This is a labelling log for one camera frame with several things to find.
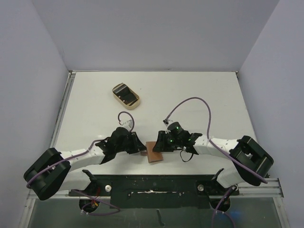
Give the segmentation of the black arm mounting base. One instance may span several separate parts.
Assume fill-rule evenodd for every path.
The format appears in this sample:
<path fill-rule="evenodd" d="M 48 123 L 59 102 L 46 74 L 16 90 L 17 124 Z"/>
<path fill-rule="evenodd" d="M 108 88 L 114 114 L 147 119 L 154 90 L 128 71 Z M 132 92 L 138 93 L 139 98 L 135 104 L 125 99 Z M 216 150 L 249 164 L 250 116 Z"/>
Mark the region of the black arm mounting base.
<path fill-rule="evenodd" d="M 212 197 L 227 189 L 213 175 L 96 175 L 83 190 L 89 196 L 110 197 L 121 209 L 209 208 Z"/>

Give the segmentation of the tan leather card holder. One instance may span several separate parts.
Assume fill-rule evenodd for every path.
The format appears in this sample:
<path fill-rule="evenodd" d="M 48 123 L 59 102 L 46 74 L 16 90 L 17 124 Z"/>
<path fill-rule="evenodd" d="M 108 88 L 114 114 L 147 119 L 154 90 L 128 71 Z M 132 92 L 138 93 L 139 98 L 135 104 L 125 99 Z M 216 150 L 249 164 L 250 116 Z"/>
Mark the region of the tan leather card holder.
<path fill-rule="evenodd" d="M 161 152 L 154 152 L 153 148 L 156 142 L 146 142 L 146 150 L 140 152 L 140 155 L 147 158 L 148 163 L 156 163 L 163 161 L 163 155 Z"/>

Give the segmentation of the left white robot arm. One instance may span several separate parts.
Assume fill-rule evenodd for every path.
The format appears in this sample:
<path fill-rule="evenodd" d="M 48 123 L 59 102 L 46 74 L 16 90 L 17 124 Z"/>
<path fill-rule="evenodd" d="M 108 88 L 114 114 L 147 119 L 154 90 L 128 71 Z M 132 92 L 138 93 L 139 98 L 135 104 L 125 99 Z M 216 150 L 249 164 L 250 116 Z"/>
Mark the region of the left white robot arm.
<path fill-rule="evenodd" d="M 23 177 L 27 188 L 40 200 L 47 200 L 63 190 L 81 190 L 85 195 L 92 195 L 97 188 L 97 179 L 87 166 L 105 164 L 120 152 L 135 154 L 145 150 L 146 146 L 136 132 L 117 127 L 111 136 L 93 140 L 87 149 L 66 152 L 47 149 Z"/>

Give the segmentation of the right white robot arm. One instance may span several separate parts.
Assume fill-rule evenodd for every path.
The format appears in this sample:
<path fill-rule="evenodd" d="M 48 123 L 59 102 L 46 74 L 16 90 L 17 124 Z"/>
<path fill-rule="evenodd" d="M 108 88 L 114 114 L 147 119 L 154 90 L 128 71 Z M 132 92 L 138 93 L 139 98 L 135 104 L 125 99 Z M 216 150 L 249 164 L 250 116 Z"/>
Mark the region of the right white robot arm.
<path fill-rule="evenodd" d="M 159 131 L 154 152 L 182 149 L 193 155 L 211 155 L 229 159 L 233 167 L 220 168 L 212 181 L 212 190 L 223 194 L 230 186 L 246 182 L 259 186 L 274 164 L 274 159 L 250 136 L 224 140 L 208 138 L 202 133 L 189 133 L 179 122 L 167 122 L 167 130 Z"/>

